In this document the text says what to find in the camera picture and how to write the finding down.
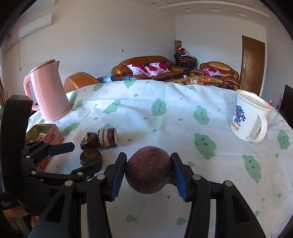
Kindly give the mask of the person left hand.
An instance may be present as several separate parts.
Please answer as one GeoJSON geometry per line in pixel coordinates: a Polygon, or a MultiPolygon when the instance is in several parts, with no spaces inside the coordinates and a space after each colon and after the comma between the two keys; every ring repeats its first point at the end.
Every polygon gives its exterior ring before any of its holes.
{"type": "Polygon", "coordinates": [[[29,215],[22,207],[14,207],[8,210],[4,210],[3,214],[14,230],[20,229],[16,223],[16,218],[22,218],[29,215]]]}

